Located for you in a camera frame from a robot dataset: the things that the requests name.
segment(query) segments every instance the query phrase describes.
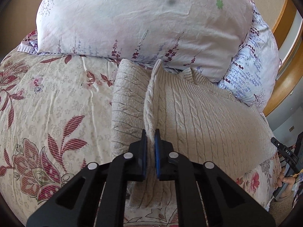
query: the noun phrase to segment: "floral pillowcase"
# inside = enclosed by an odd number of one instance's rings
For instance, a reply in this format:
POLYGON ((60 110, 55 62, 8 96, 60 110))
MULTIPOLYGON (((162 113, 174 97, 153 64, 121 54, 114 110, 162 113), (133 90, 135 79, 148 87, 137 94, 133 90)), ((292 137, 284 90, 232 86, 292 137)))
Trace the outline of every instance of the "floral pillowcase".
POLYGON ((246 44, 241 46, 218 87, 230 90, 236 98, 261 113, 275 86, 280 58, 270 27, 264 22, 253 0, 251 28, 246 44))
POLYGON ((218 82, 251 18, 249 0, 43 0, 37 48, 151 65, 162 59, 218 82))

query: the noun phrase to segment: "bed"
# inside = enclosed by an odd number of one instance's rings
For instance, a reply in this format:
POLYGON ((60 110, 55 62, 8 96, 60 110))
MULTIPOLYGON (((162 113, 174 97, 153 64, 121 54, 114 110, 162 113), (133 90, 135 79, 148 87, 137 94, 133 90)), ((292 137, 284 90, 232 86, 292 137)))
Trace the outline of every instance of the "bed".
MULTIPOLYGON (((0 65, 0 192, 19 219, 3 203, 12 226, 25 225, 87 163, 112 159, 111 100, 117 57, 39 54, 32 43, 36 40, 33 31, 21 43, 28 53, 18 52, 19 46, 0 65)), ((266 208, 280 170, 276 153, 236 183, 266 208)), ((177 207, 125 209, 124 226, 178 226, 177 207)))

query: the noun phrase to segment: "silver screw head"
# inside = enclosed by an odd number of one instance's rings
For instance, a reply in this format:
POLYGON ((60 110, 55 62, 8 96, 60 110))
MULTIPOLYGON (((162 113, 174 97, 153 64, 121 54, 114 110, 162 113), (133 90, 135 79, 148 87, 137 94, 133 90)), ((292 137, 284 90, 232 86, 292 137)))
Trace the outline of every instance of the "silver screw head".
POLYGON ((123 157, 126 158, 126 159, 131 159, 133 156, 134 156, 134 155, 133 155, 132 153, 130 153, 130 152, 127 152, 127 153, 125 153, 125 154, 123 155, 123 157))
POLYGON ((177 152, 170 152, 169 153, 170 158, 177 158, 178 156, 179 156, 179 154, 177 152))
POLYGON ((98 164, 96 162, 90 162, 88 165, 87 165, 87 168, 90 169, 90 170, 94 170, 96 169, 98 166, 98 164))
POLYGON ((207 169, 213 169, 215 167, 215 164, 213 162, 208 161, 205 163, 205 167, 207 169))

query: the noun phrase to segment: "red leaf print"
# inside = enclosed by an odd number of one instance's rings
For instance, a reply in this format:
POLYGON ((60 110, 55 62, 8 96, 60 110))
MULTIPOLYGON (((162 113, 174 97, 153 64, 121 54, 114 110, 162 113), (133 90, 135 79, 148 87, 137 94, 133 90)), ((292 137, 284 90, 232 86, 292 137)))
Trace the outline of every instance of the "red leaf print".
POLYGON ((48 60, 43 60, 43 61, 40 61, 40 63, 50 63, 54 60, 58 60, 58 59, 61 59, 62 57, 57 57, 57 58, 51 58, 51 59, 48 59, 48 60))
POLYGON ((47 143, 48 143, 48 149, 51 152, 51 155, 54 157, 54 159, 63 167, 63 160, 62 157, 59 155, 59 149, 57 146, 56 141, 50 136, 50 134, 48 134, 48 138, 47 138, 47 143))
POLYGON ((5 58, 3 59, 3 61, 7 60, 9 57, 11 57, 11 55, 8 55, 7 57, 5 57, 5 58))
POLYGON ((47 183, 43 185, 37 193, 38 204, 51 198, 60 188, 61 185, 58 183, 47 183))
POLYGON ((112 80, 109 80, 109 79, 107 78, 107 76, 101 74, 101 77, 102 77, 103 81, 107 83, 107 85, 108 85, 109 87, 113 85, 112 80))
POLYGON ((69 55, 64 59, 64 62, 67 64, 71 59, 72 59, 72 55, 69 54, 69 55))
POLYGON ((23 96, 19 96, 19 95, 17 95, 17 94, 12 94, 12 95, 11 95, 11 98, 12 98, 12 99, 15 99, 15 100, 22 100, 22 99, 24 99, 23 96))
POLYGON ((42 148, 40 152, 40 160, 42 163, 42 167, 46 174, 54 180, 56 183, 61 183, 61 176, 60 173, 58 172, 57 168, 50 162, 50 160, 47 158, 45 154, 45 147, 42 148))
POLYGON ((6 166, 0 166, 0 177, 3 177, 6 173, 6 166))
POLYGON ((86 145, 87 142, 85 141, 82 141, 80 139, 70 139, 62 148, 61 150, 61 154, 63 154, 65 151, 68 151, 68 150, 77 150, 77 149, 80 149, 82 148, 84 145, 86 145))
POLYGON ((40 185, 33 177, 21 176, 20 189, 22 193, 30 195, 31 197, 36 197, 40 189, 40 185))
POLYGON ((11 106, 11 109, 9 111, 9 127, 7 129, 11 127, 13 120, 14 120, 14 108, 13 106, 11 106))
POLYGON ((8 69, 12 65, 13 65, 13 62, 12 61, 8 61, 7 63, 4 64, 4 70, 8 69))
POLYGON ((64 127, 63 131, 63 139, 72 134, 72 132, 79 126, 79 124, 82 122, 84 118, 84 115, 82 116, 75 116, 70 121, 67 122, 67 124, 64 127))
POLYGON ((11 90, 12 88, 14 88, 15 86, 16 86, 16 84, 13 84, 13 85, 7 87, 5 90, 6 90, 6 91, 10 91, 10 90, 11 90))
POLYGON ((8 166, 12 167, 10 161, 9 161, 9 155, 7 154, 6 149, 4 149, 4 158, 5 158, 5 162, 7 163, 8 166))
POLYGON ((96 81, 96 79, 94 77, 94 74, 91 73, 90 71, 86 70, 86 75, 90 79, 90 82, 95 82, 96 81))
POLYGON ((101 77, 102 77, 102 79, 103 79, 105 82, 107 82, 107 81, 108 81, 107 76, 105 76, 105 75, 101 74, 101 77))
POLYGON ((9 75, 8 77, 2 80, 1 85, 9 85, 12 82, 15 82, 17 79, 20 79, 20 77, 16 75, 9 75))
POLYGON ((9 102, 9 96, 7 95, 6 99, 5 99, 5 102, 4 102, 3 106, 2 106, 2 108, 0 109, 0 111, 3 111, 6 108, 8 102, 9 102))
POLYGON ((83 169, 84 167, 86 167, 86 160, 85 158, 83 159, 82 165, 81 165, 81 169, 83 169))

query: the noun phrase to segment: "black gripper frame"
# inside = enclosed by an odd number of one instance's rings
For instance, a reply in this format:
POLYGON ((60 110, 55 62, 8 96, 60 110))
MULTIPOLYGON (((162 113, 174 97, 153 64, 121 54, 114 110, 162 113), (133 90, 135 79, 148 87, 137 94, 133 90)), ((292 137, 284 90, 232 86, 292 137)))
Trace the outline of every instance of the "black gripper frame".
POLYGON ((145 179, 146 148, 143 130, 141 140, 129 146, 133 157, 126 153, 126 158, 121 154, 111 163, 89 163, 36 210, 26 226, 93 227, 95 221, 96 227, 123 226, 127 181, 145 179))
MULTIPOLYGON (((303 164, 300 161, 300 158, 294 154, 288 147, 286 147, 284 144, 279 142, 277 139, 272 137, 271 142, 273 145, 275 145, 280 152, 280 154, 284 157, 285 162, 289 164, 288 171, 285 172, 285 177, 292 176, 294 174, 298 174, 303 169, 303 164)), ((287 183, 282 183, 281 187, 278 187, 274 192, 273 196, 276 199, 276 201, 283 200, 280 198, 282 192, 286 189, 287 183)))
POLYGON ((214 163, 191 162, 155 133, 157 177, 175 181, 179 227, 275 227, 273 217, 214 163))

